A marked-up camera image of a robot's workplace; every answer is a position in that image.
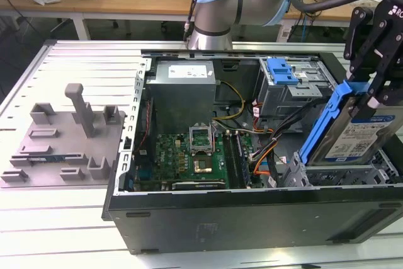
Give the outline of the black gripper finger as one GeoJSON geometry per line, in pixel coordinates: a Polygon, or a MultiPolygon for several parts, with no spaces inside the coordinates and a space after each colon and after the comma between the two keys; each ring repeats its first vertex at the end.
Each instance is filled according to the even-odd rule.
{"type": "Polygon", "coordinates": [[[349,111],[351,118],[366,120],[381,106],[395,106],[402,102],[402,32],[372,33],[362,44],[351,65],[350,79],[354,82],[369,79],[368,89],[349,111]]]}
{"type": "Polygon", "coordinates": [[[386,30],[387,18],[382,12],[365,7],[353,10],[343,54],[349,61],[348,81],[363,82],[369,79],[380,60],[375,49],[386,30]]]}

